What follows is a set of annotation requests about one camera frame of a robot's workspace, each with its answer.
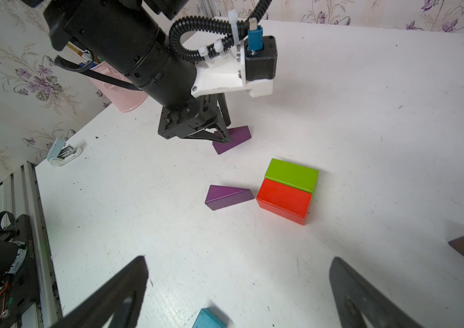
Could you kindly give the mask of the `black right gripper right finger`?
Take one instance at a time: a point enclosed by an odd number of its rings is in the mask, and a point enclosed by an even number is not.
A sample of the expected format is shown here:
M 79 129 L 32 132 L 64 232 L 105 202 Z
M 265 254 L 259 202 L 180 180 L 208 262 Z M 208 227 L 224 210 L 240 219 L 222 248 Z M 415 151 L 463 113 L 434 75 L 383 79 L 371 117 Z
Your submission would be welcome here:
M 330 285 L 342 327 L 420 327 L 340 257 L 329 270 Z

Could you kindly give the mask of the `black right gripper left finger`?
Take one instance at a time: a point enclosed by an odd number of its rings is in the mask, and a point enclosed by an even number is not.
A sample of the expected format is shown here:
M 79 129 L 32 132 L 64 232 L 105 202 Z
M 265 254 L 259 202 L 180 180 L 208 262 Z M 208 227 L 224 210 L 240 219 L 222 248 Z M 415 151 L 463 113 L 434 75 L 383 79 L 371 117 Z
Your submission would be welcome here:
M 55 327 L 136 327 L 149 271 L 137 256 Z

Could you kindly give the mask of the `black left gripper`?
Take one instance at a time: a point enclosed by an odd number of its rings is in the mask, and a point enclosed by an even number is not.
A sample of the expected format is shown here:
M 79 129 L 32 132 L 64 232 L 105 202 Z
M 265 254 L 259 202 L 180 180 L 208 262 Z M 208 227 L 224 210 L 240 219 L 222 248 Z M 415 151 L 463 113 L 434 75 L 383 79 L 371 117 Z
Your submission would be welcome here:
M 228 129 L 231 124 L 225 94 L 205 95 L 188 101 L 178 109 L 163 107 L 158 134 L 165 139 L 207 140 L 229 143 Z

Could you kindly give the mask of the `purple triangle block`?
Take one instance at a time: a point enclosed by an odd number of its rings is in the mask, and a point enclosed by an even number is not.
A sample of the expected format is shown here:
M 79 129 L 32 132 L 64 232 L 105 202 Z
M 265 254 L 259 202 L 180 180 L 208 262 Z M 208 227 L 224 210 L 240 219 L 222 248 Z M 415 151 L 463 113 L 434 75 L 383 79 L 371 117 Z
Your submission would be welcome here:
M 250 129 L 248 126 L 236 127 L 229 129 L 230 142 L 220 143 L 212 142 L 212 146 L 217 154 L 225 153 L 240 144 L 247 142 L 252 138 Z
M 255 196 L 250 189 L 210 185 L 205 205 L 211 210 L 223 209 L 253 200 Z

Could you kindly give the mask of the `green rectangular block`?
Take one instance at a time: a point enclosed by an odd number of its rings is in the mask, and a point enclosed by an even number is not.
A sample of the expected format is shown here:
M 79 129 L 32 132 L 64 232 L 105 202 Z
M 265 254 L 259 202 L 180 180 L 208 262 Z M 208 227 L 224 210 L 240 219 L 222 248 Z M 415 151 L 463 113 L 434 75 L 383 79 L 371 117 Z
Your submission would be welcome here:
M 264 178 L 314 194 L 318 176 L 316 169 L 272 159 Z

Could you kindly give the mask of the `red rectangular block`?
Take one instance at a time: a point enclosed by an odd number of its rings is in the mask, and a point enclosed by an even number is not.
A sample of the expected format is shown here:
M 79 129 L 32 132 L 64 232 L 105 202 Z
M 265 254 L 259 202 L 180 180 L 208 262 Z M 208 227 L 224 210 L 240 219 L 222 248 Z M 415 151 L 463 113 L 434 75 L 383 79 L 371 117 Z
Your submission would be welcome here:
M 300 225 L 306 225 L 313 195 L 265 178 L 256 196 L 260 208 Z

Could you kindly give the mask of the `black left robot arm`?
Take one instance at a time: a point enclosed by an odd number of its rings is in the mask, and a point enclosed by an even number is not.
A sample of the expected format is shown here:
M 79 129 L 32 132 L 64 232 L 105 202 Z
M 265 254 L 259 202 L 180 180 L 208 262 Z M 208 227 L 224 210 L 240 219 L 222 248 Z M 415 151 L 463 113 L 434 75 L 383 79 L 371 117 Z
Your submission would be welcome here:
M 141 1 L 50 1 L 43 16 L 55 50 L 72 42 L 100 56 L 128 79 L 121 87 L 144 91 L 162 105 L 163 138 L 230 142 L 224 95 L 192 95 L 196 66 L 170 50 Z

